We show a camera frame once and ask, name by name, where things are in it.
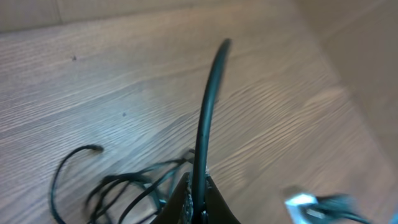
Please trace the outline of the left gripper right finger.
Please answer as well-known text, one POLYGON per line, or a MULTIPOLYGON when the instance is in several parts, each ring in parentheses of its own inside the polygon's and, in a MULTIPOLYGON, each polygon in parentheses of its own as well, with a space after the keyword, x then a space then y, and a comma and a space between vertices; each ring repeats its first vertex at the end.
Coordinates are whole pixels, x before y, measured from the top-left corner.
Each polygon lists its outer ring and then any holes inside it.
POLYGON ((210 176, 206 178, 205 211, 207 224, 240 224, 210 176))

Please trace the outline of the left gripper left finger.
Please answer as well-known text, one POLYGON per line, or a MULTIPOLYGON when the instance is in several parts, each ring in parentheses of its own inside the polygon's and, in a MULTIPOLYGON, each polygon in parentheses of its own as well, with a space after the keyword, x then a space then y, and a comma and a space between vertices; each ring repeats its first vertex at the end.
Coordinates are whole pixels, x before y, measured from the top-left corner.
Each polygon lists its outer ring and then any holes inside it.
POLYGON ((182 175, 166 206, 150 224, 191 223, 193 208, 189 183, 190 173, 187 172, 182 175))

